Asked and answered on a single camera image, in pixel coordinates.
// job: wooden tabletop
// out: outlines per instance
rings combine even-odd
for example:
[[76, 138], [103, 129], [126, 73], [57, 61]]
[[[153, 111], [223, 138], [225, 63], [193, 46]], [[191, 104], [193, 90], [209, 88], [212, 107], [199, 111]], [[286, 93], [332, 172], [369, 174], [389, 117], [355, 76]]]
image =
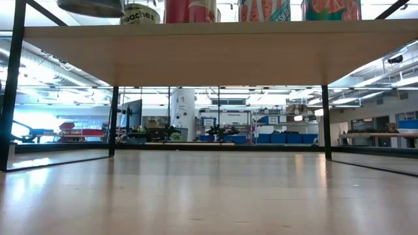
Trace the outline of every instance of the wooden tabletop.
[[418, 38], [418, 20], [26, 27], [112, 86], [327, 85]]

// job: green can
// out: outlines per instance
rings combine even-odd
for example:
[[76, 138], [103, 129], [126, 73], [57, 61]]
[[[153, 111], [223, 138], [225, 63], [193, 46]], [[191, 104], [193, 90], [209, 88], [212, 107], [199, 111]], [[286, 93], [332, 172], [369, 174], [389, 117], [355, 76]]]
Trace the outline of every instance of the green can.
[[303, 20], [361, 20], [360, 0], [303, 0]]

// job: can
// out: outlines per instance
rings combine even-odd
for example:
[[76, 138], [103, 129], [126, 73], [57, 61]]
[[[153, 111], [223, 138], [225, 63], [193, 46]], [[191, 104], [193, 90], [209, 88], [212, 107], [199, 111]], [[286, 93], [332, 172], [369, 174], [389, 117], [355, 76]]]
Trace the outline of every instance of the can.
[[239, 21], [290, 21], [290, 0], [240, 0]]
[[216, 0], [165, 0], [165, 23], [217, 22]]
[[221, 21], [221, 11], [220, 11], [220, 9], [218, 8], [217, 9], [217, 17], [216, 17], [216, 22], [220, 22]]
[[360, 0], [303, 0], [303, 20], [361, 20]]
[[159, 24], [159, 22], [160, 17], [156, 10], [138, 3], [126, 4], [125, 16], [120, 18], [121, 25]]

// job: soda can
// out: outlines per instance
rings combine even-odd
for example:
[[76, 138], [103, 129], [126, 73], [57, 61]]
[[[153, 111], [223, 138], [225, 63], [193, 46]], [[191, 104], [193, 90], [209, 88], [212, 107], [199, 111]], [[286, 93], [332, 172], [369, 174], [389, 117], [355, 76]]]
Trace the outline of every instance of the soda can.
[[290, 21], [290, 0], [240, 0], [239, 21]]
[[216, 0], [165, 0], [165, 23], [217, 22]]
[[216, 22], [220, 22], [220, 21], [221, 21], [221, 11], [219, 9], [217, 9]]
[[303, 0], [303, 20], [361, 20], [360, 0]]

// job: red can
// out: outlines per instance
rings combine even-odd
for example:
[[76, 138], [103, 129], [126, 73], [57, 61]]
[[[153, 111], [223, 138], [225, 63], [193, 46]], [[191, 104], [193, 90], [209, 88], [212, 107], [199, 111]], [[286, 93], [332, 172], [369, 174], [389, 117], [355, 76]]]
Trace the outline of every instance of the red can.
[[217, 22], [216, 0], [165, 0], [165, 23]]

